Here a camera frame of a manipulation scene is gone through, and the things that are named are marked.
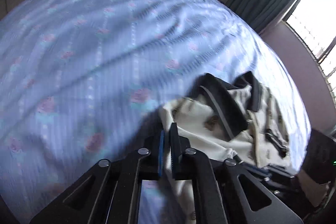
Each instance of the blue bedsheet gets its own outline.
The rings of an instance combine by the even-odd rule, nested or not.
[[[26,0],[0,26],[0,194],[21,223],[139,146],[150,113],[206,72],[269,86],[302,163],[310,124],[293,80],[217,0]],[[168,187],[143,183],[139,223],[184,221]]]

